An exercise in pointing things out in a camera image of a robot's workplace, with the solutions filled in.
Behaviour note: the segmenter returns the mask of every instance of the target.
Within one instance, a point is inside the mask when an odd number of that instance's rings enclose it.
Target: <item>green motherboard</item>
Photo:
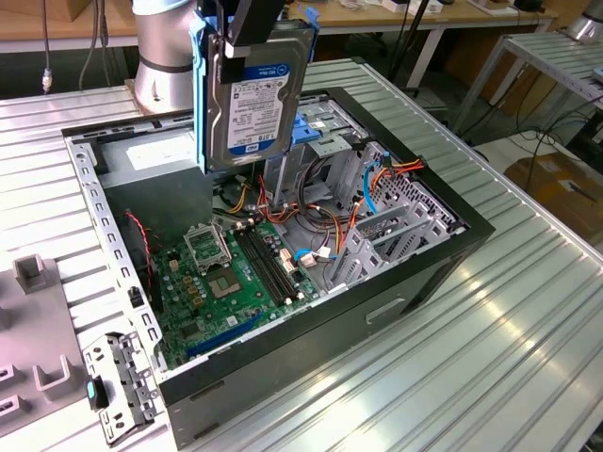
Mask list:
[[[279,251],[285,249],[285,245],[274,227],[262,222],[254,230],[270,252],[268,259],[281,266]],[[318,297],[307,274],[298,268],[285,274],[298,296],[288,299],[286,304],[273,300],[235,233],[228,231],[222,236],[232,255],[230,265],[212,266],[207,273],[199,271],[184,239],[174,248],[153,255],[162,299],[162,310],[155,310],[155,316],[163,332],[160,346],[169,368],[266,325]],[[194,243],[198,261],[220,252],[211,234],[204,237]]]

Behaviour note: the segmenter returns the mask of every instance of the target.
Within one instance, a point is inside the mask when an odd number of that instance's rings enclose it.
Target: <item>ram slot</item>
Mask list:
[[[235,238],[273,301],[282,306],[286,299],[293,299],[296,294],[293,284],[274,261],[260,236],[255,231],[247,230],[236,233]]]

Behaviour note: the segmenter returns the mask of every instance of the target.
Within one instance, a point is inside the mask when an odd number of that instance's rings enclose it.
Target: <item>motherboard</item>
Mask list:
[[[283,259],[290,255],[265,221],[239,230],[192,229],[181,244],[154,253],[162,301],[155,315],[168,367],[318,298],[305,269]]]

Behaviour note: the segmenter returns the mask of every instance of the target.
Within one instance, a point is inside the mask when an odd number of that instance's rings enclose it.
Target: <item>desk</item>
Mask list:
[[[391,12],[379,6],[368,6],[361,11],[351,11],[342,7],[336,0],[325,4],[305,4],[318,10],[321,35],[368,33],[381,31],[399,31],[404,14]],[[137,45],[136,21],[127,0],[107,0],[106,16],[109,27],[109,46],[122,47]],[[292,17],[300,17],[295,11]],[[510,25],[537,25],[536,31],[548,29],[554,11],[543,14],[521,12],[517,16],[491,16],[466,0],[456,0],[451,6],[444,6],[438,14],[423,17],[419,30],[431,30],[423,46],[421,55],[408,82],[408,87],[416,88],[433,53],[449,28],[472,28]],[[406,27],[410,27],[413,16],[409,14]],[[84,49],[90,46],[92,28],[92,5],[90,4],[72,23],[48,22],[50,50]],[[14,52],[38,52],[43,50],[41,19],[14,12],[2,11],[0,14],[0,54]]]
[[[366,64],[311,64],[303,86],[343,87],[497,231],[429,302],[187,452],[579,450],[603,418],[603,259]],[[81,347],[131,327],[59,130],[138,114],[124,87],[0,101],[0,269],[58,259]],[[119,450],[172,452],[168,428]],[[0,438],[51,448],[108,452],[87,400]]]

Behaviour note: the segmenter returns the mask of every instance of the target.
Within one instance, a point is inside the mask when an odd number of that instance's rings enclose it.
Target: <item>slotted aluminum surface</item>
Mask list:
[[[345,87],[497,231],[428,304],[188,450],[578,450],[603,418],[600,256],[369,67],[305,82]],[[81,347],[128,326],[58,130],[136,115],[125,89],[0,102],[0,262],[58,259]],[[86,400],[0,439],[43,448],[105,450]],[[163,412],[118,450],[173,448]]]
[[[603,67],[603,43],[582,44],[556,32],[511,35],[505,47],[587,101],[603,96],[603,84],[593,78]]]

